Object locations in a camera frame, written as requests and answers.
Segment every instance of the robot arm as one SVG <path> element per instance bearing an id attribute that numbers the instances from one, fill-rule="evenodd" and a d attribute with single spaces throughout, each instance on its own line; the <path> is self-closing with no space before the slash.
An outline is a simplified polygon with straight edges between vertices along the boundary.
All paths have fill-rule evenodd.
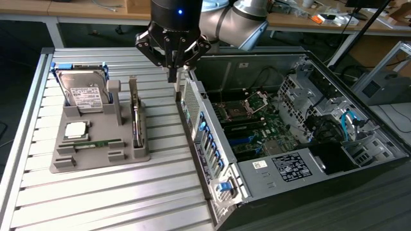
<path id="1" fill-rule="evenodd" d="M 195 66 L 219 40 L 251 50 L 269 22 L 268 0 L 151 0 L 153 20 L 138 34 L 137 48 L 157 66 L 169 68 L 169 82 L 181 67 Z"/>

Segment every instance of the hard drive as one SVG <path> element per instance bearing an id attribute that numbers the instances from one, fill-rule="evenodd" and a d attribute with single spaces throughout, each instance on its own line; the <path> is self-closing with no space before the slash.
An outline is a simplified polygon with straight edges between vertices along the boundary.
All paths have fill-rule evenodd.
<path id="1" fill-rule="evenodd" d="M 78 106 L 82 113 L 102 112 L 103 104 L 113 102 L 106 86 L 109 76 L 102 66 L 57 69 L 55 76 L 67 106 Z"/>

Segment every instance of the hard drive label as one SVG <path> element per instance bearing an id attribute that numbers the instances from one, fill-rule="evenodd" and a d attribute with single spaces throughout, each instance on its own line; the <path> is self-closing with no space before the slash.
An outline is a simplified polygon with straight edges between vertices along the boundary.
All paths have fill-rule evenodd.
<path id="1" fill-rule="evenodd" d="M 71 88 L 79 109 L 103 107 L 99 88 Z"/>
<path id="2" fill-rule="evenodd" d="M 300 153 L 276 157 L 273 161 L 286 182 L 313 175 Z"/>

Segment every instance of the motherboard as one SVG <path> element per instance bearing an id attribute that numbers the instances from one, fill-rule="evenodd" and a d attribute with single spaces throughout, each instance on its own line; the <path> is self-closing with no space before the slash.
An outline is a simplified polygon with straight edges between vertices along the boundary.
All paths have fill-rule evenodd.
<path id="1" fill-rule="evenodd" d="M 293 151 L 298 141 L 284 122 L 268 93 L 246 100 L 213 104 L 238 161 Z"/>

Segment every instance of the slotted aluminum surface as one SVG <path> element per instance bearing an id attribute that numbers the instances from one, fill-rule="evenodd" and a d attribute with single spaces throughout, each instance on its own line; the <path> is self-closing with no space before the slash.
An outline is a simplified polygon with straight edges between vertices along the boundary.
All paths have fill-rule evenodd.
<path id="1" fill-rule="evenodd" d="M 122 101 L 130 100 L 129 77 L 138 75 L 153 159 L 86 171 L 50 172 L 65 99 L 50 75 L 10 228 L 17 231 L 213 230 L 174 88 L 163 69 L 134 48 L 61 49 L 54 62 L 106 62 L 110 78 L 122 81 Z"/>

